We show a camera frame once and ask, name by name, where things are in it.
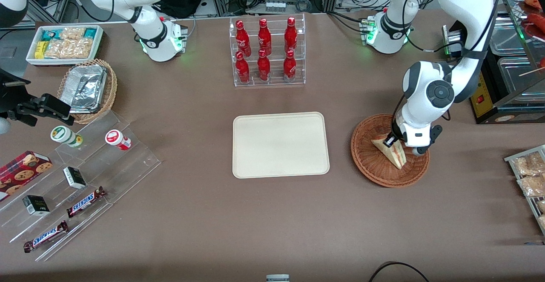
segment brown table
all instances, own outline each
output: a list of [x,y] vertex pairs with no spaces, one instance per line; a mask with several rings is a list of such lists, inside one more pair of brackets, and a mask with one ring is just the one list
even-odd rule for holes
[[[142,53],[128,24],[103,24],[101,57],[119,79],[113,109],[164,163],[47,262],[2,239],[1,280],[259,282],[288,273],[294,282],[360,282],[397,260],[431,281],[543,281],[545,247],[522,245],[539,228],[502,160],[543,144],[543,126],[479,126],[469,103],[455,105],[450,123],[437,121],[444,132],[423,179],[380,187],[352,162],[350,135],[364,118],[392,112],[411,64],[440,53],[407,45],[381,55],[325,14],[306,19],[307,84],[286,89],[234,88],[228,19],[199,20],[187,53],[167,63]],[[436,47],[451,23],[422,11],[411,37]],[[29,92],[56,93],[65,72],[29,66]],[[308,111],[325,116],[329,173],[232,175],[235,117]],[[0,135],[0,164],[24,150],[49,153],[57,124],[13,123]],[[376,281],[403,274],[420,281],[405,268]]]

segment wicker basket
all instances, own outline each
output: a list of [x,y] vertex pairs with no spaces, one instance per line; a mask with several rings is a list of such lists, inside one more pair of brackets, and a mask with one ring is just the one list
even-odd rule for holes
[[377,135],[389,134],[392,115],[378,114],[362,121],[354,130],[350,141],[352,158],[358,169],[371,181],[385,187],[406,187],[413,185],[428,170],[429,151],[415,156],[411,148],[403,146],[407,163],[397,169],[371,140]]
[[[117,91],[117,78],[115,76],[115,72],[113,72],[112,67],[109,66],[107,62],[101,59],[93,59],[91,61],[86,61],[76,66],[82,67],[82,66],[90,66],[90,65],[103,66],[104,68],[108,70],[108,75],[106,77],[106,85],[104,86],[103,99],[102,99],[102,102],[100,103],[101,105],[100,110],[94,114],[71,114],[74,117],[76,123],[80,123],[80,124],[87,124],[93,121],[95,118],[99,117],[99,115],[101,115],[102,113],[110,110],[113,105],[113,102],[115,101],[115,92]],[[64,78],[62,82],[60,83],[59,90],[57,91],[57,98],[60,98],[60,95],[63,93],[64,84],[66,83],[66,78],[68,77],[68,73],[70,73],[70,70],[68,70],[68,72],[64,75]]]

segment cookie box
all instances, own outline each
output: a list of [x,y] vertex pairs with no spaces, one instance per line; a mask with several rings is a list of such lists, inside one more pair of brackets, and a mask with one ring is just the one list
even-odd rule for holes
[[0,167],[0,201],[53,166],[47,156],[27,151]]

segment red bottle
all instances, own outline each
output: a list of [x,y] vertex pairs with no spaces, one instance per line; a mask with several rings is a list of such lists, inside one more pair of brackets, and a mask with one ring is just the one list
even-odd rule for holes
[[267,82],[271,74],[271,62],[267,58],[267,53],[265,49],[259,50],[257,68],[259,68],[259,78],[261,79],[261,81]]
[[267,27],[267,19],[259,19],[259,48],[264,49],[267,55],[271,55],[273,52],[273,44],[271,41],[271,31]]
[[241,51],[237,51],[235,57],[237,58],[235,67],[237,68],[240,83],[248,84],[250,82],[250,68],[248,67],[248,63],[244,59],[244,55]]
[[252,55],[252,49],[250,48],[250,37],[244,29],[244,23],[241,20],[238,20],[235,25],[237,26],[237,45],[239,47],[239,51],[242,51],[245,57],[250,57],[250,55]]
[[295,18],[288,18],[288,27],[284,33],[284,51],[295,50],[297,47],[297,30],[295,29]]
[[295,67],[297,62],[293,58],[293,50],[286,52],[286,59],[284,60],[284,81],[290,83],[295,79]]

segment green and white container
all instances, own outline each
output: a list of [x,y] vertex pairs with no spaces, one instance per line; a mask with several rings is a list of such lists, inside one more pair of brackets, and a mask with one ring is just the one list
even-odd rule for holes
[[72,148],[79,147],[83,142],[81,135],[72,132],[64,125],[59,125],[51,131],[51,139],[61,144],[67,144]]

